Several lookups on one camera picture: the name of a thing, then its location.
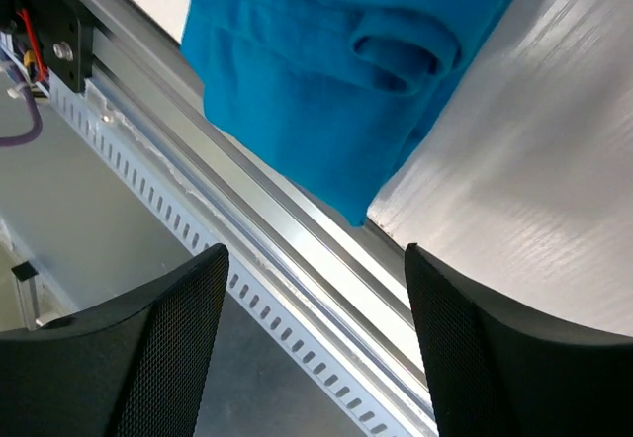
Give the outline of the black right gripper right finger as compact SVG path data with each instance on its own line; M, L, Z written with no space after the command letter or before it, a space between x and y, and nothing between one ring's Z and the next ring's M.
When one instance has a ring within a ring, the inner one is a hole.
M631 435L630 337L522 304L414 243L405 278L440 435Z

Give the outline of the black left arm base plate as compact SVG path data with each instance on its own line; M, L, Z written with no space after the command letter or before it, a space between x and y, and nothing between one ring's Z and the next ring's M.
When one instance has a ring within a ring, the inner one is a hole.
M74 93L92 72L93 30L79 0L1 0L1 31L33 52L36 79L52 73Z

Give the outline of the blue t shirt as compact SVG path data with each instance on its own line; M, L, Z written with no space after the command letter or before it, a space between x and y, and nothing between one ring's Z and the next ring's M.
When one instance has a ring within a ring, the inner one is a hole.
M512 0L191 0L206 118L352 225Z

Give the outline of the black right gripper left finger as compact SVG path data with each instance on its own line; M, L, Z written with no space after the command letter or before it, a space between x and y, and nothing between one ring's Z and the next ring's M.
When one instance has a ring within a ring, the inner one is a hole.
M2 332L2 435L193 435L228 269L215 244L97 306Z

